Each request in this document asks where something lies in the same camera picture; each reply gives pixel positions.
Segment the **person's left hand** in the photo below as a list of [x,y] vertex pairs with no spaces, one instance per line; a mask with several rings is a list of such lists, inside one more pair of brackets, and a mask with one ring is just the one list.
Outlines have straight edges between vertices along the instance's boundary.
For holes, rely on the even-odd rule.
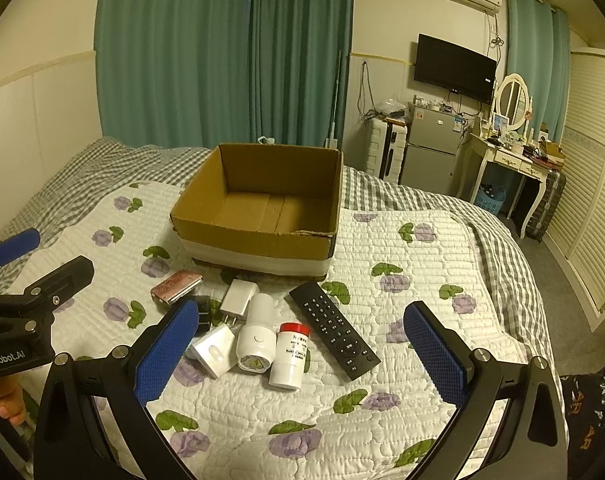
[[0,377],[0,417],[13,426],[25,421],[26,404],[17,374]]

